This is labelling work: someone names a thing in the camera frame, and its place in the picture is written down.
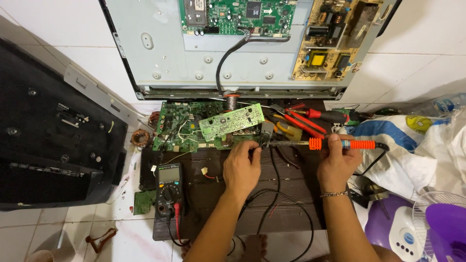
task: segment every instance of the solder wire spool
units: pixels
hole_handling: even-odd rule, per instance
[[[226,99],[225,112],[234,111],[236,109],[236,101],[237,101],[238,97],[240,97],[240,95],[228,94],[228,95],[224,95],[223,97],[225,97],[225,99]]]

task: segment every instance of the silver bracelet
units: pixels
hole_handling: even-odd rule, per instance
[[[326,196],[344,196],[347,195],[348,191],[342,191],[340,193],[323,193],[321,197],[326,197]]]

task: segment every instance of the left hand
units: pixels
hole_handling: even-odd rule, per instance
[[[248,151],[254,148],[252,160],[249,160]],[[239,201],[244,202],[259,181],[261,151],[257,142],[242,141],[231,150],[223,163],[225,192],[232,193]]]

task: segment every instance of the hand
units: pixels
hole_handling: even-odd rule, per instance
[[[252,160],[249,160],[250,149],[254,149]],[[242,141],[237,144],[223,163],[225,192],[232,193],[244,203],[249,193],[256,187],[260,176],[260,152],[262,149],[254,141]]]
[[[348,179],[363,161],[358,149],[343,149],[342,139],[354,140],[354,137],[332,134],[329,137],[329,150],[321,152],[323,161],[317,169],[317,178],[322,193],[345,191]]]

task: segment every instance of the black tv back cover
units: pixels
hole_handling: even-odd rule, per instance
[[[103,203],[127,124],[0,40],[0,210]]]

